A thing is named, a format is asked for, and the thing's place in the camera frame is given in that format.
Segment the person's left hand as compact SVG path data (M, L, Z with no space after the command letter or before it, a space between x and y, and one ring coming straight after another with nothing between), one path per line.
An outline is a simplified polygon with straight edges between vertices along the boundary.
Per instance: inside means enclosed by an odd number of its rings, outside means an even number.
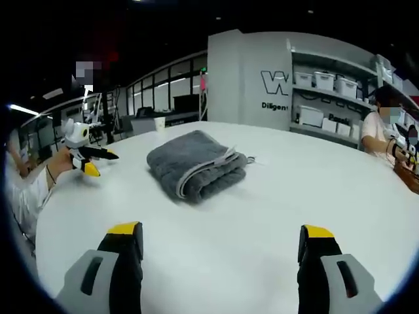
M51 157L46 165L46 179L48 189L50 190L55 184L58 177L66 171L73 169L71 153L67 147L60 148L55 155Z

